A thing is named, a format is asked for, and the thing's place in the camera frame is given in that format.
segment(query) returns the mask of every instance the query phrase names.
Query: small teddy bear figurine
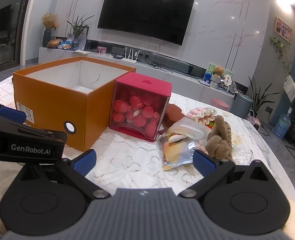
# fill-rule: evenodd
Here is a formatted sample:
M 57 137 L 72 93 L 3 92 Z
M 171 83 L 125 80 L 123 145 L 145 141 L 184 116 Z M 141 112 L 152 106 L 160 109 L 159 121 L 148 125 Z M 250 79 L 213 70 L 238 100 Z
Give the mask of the small teddy bear figurine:
M 218 160 L 227 159 L 232 161 L 232 135 L 230 125 L 224 121 L 223 116 L 217 115 L 214 126 L 208 135 L 205 149 L 209 156 Z
M 224 69 L 221 67 L 216 66 L 213 70 L 212 70 L 212 74 L 216 77 L 220 77 L 222 76 L 222 74 L 224 73 Z

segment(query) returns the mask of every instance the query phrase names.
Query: gray gripper base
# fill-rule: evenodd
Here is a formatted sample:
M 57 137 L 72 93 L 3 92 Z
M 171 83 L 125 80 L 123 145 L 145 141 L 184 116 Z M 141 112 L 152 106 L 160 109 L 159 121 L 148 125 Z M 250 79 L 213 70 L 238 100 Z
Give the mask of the gray gripper base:
M 48 236 L 8 232 L 1 240 L 289 240 L 281 230 L 241 236 L 214 224 L 195 199 L 175 196 L 171 188 L 117 189 L 106 200 L 94 200 L 70 228 Z

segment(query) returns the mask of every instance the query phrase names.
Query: sliding glass door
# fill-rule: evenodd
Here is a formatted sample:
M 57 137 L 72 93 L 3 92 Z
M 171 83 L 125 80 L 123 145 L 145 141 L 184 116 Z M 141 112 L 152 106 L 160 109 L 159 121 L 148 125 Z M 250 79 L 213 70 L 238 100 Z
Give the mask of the sliding glass door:
M 22 27 L 28 0 L 0 0 L 0 70 L 20 63 Z

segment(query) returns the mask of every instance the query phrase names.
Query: red plastic container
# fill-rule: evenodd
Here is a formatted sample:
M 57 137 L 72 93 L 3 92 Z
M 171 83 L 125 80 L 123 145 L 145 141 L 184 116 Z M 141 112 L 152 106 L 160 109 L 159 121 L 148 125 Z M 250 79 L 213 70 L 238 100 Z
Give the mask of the red plastic container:
M 146 141 L 156 139 L 172 84 L 130 72 L 116 80 L 110 128 Z

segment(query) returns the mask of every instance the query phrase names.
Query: cable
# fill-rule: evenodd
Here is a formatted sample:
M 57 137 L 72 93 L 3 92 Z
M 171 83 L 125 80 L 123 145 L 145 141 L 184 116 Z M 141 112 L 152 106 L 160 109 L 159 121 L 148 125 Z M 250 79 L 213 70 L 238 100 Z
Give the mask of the cable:
M 161 63 L 158 63 L 156 61 L 152 61 L 152 63 L 149 63 L 146 61 L 146 57 L 144 58 L 145 59 L 145 62 L 152 68 L 155 68 L 155 69 L 161 69 L 163 71 L 168 71 L 168 72 L 172 72 L 173 73 L 173 69 L 171 67 L 167 67 L 166 65 L 163 65 Z
M 264 128 L 264 126 L 263 125 L 261 125 L 262 126 L 262 128 L 267 132 L 267 134 L 265 134 L 265 133 L 262 133 L 262 132 L 259 132 L 259 133 L 261 133 L 261 134 L 263 134 L 263 135 L 265 135 L 265 136 L 269 136 L 270 135 L 270 133 Z
M 270 112 L 269 115 L 268 115 L 268 123 L 269 123 L 269 124 L 271 124 L 271 123 L 270 123 L 270 116 L 271 116 L 271 112 Z

